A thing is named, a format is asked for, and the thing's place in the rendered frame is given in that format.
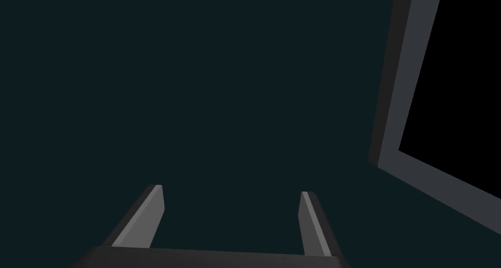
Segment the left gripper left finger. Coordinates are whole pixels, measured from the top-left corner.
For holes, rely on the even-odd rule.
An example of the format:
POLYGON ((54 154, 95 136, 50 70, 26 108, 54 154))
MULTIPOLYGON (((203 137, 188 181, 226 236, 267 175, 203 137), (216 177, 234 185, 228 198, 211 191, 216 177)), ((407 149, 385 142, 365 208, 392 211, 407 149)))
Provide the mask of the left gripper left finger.
POLYGON ((149 248, 164 210, 162 186, 147 186, 102 245, 149 248))

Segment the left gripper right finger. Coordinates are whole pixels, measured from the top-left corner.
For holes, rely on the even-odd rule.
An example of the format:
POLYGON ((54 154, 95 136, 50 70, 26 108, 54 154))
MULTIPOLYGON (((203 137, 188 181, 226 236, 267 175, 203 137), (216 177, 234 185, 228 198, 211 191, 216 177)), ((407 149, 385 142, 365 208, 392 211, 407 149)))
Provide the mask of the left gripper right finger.
POLYGON ((314 192, 301 192, 298 222, 305 255, 343 256, 324 209, 314 192))

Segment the grey framed window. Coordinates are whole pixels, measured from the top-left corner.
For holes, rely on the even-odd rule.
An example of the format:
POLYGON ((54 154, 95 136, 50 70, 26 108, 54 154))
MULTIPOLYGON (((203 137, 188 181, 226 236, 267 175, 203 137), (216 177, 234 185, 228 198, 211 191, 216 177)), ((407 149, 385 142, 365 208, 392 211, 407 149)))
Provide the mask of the grey framed window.
POLYGON ((368 161, 501 235, 501 199, 399 150, 440 0, 393 0, 368 161))

